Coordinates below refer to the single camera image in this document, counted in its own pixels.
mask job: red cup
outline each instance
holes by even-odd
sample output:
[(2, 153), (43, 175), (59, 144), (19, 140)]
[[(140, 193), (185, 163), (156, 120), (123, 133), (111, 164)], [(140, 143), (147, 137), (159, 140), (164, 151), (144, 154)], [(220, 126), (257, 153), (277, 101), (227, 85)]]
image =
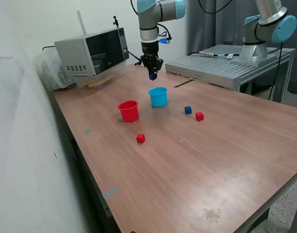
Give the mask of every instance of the red cup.
[(133, 122), (139, 119), (138, 102), (135, 100), (120, 103), (118, 109), (125, 122)]

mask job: plastic cup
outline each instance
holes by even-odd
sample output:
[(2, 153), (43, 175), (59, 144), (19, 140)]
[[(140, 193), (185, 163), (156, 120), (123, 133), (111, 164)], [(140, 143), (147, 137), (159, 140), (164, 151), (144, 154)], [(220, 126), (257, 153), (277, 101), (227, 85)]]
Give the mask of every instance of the plastic cup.
[(120, 103), (118, 109), (125, 122), (133, 122), (139, 119), (138, 102), (135, 100)]
[(163, 107), (168, 103), (167, 88), (156, 87), (148, 91), (153, 107)]

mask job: gray curtain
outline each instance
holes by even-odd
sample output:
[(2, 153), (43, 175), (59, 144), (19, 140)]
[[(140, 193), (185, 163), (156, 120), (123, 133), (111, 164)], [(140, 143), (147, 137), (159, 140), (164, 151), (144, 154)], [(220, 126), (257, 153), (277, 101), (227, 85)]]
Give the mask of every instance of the gray curtain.
[[(200, 1), (208, 12), (214, 12), (228, 2), (228, 0)], [(283, 6), (288, 8), (289, 14), (297, 17), (297, 1), (281, 0), (281, 2)], [(216, 15), (204, 13), (197, 0), (187, 0), (186, 6), (188, 12), (188, 52), (200, 51), (218, 44), (242, 45), (245, 18), (259, 14), (254, 0), (233, 0), (231, 4)], [(267, 43), (267, 46), (279, 47), (278, 44), (273, 43)], [(283, 47), (297, 49), (297, 30), (291, 39), (283, 44)], [(271, 85), (273, 73), (269, 73), (259, 80), (262, 80), (264, 85)], [(289, 91), (297, 94), (297, 52)]]

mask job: blue cup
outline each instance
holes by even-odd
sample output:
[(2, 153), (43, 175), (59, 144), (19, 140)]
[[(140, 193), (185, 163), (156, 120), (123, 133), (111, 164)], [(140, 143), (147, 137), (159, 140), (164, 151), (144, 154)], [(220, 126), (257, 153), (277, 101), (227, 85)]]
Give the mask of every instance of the blue cup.
[(153, 107), (163, 107), (168, 103), (167, 88), (156, 87), (148, 91)]

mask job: blue cube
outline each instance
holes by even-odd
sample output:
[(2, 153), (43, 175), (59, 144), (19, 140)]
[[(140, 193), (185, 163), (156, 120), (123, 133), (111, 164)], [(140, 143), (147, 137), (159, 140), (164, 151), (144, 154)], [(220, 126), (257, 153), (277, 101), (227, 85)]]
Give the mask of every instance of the blue cube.
[(192, 108), (191, 108), (191, 106), (185, 107), (185, 114), (192, 114)]

